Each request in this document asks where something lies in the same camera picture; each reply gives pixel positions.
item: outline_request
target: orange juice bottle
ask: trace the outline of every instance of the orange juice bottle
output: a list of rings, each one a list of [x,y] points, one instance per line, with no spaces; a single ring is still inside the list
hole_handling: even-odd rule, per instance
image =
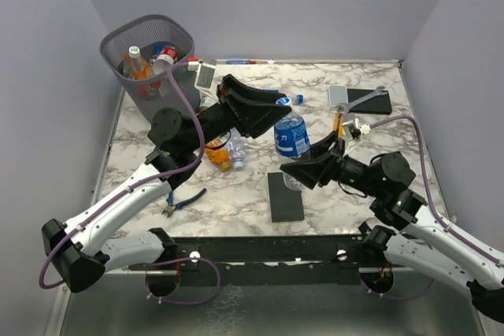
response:
[[[137,46],[130,47],[128,56],[130,58],[128,63],[131,66],[132,78],[135,80],[149,79],[151,76],[150,65],[140,55],[140,49]]]
[[[202,98],[199,104],[199,112],[204,112],[215,103],[217,103],[215,100],[205,96],[204,98]],[[228,149],[226,149],[225,146],[218,150],[212,150],[209,147],[218,147],[224,142],[225,140],[216,138],[213,141],[208,142],[205,148],[206,156],[208,157],[208,159],[212,163],[214,163],[222,172],[229,171],[231,168],[233,168],[233,163],[231,162],[231,158],[229,157]]]

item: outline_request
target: gray mesh trash can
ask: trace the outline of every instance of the gray mesh trash can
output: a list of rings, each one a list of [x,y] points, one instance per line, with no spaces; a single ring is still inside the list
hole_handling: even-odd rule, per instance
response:
[[[160,45],[174,46],[179,61],[186,61],[195,52],[195,44],[189,33],[175,21],[162,15],[133,20],[108,34],[100,43],[103,59],[149,122],[159,109],[165,107],[187,113],[165,72],[145,80],[130,80],[122,75],[123,56],[130,46],[138,46],[142,56],[148,60],[154,54],[155,47]],[[195,72],[180,68],[174,72],[174,76],[193,109],[197,109],[199,92],[194,87]]]

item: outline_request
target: blue-handled pliers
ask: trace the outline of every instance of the blue-handled pliers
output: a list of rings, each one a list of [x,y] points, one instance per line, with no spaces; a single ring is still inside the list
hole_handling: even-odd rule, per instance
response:
[[[168,203],[165,210],[161,214],[166,214],[166,217],[169,218],[172,216],[175,210],[181,210],[185,205],[192,204],[194,201],[198,200],[203,194],[206,193],[206,188],[203,188],[196,194],[194,197],[188,198],[185,201],[181,201],[178,204],[173,204],[173,191],[171,191],[166,198],[166,202]]]

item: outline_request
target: marble tabletop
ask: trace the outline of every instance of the marble tabletop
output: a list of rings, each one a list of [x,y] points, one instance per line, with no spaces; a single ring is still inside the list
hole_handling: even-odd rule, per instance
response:
[[[305,103],[295,105],[295,110],[304,117],[312,143],[332,129],[335,110],[328,104],[329,84],[363,89],[385,86],[391,97],[392,115],[412,114],[400,72],[393,63],[218,65],[214,80],[220,82],[228,73],[252,87],[282,87],[303,94]],[[359,115],[369,124],[385,117]],[[147,138],[149,128],[149,123],[126,94],[113,136],[102,197],[128,178],[153,149],[154,145]],[[411,188],[425,196],[418,145],[411,124],[398,122],[373,130],[351,156],[368,163],[378,153],[396,150],[417,173]],[[334,182],[323,188],[302,191],[304,221],[272,223],[267,174],[280,171],[273,131],[254,140],[247,139],[246,152],[246,168],[242,172],[220,172],[204,157],[193,176],[174,192],[175,201],[181,201],[205,187],[208,191],[201,199],[166,218],[161,214],[166,205],[161,198],[127,222],[114,236],[137,234],[152,227],[163,227],[171,236],[349,234],[358,232],[357,227],[363,221],[370,225],[377,223],[369,210],[371,199],[344,194]],[[436,208],[444,212],[430,166],[428,174]]]

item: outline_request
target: wrench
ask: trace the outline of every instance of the wrench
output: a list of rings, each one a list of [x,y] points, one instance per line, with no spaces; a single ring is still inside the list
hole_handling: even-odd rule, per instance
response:
[[[384,86],[378,86],[373,92],[369,92],[368,94],[365,94],[361,98],[358,98],[357,100],[352,101],[350,104],[345,104],[344,102],[338,104],[336,106],[336,109],[339,113],[346,114],[356,105],[362,104],[363,102],[366,102],[369,99],[374,98],[376,96],[383,96],[384,94],[387,94],[387,93],[388,92],[385,91]]]

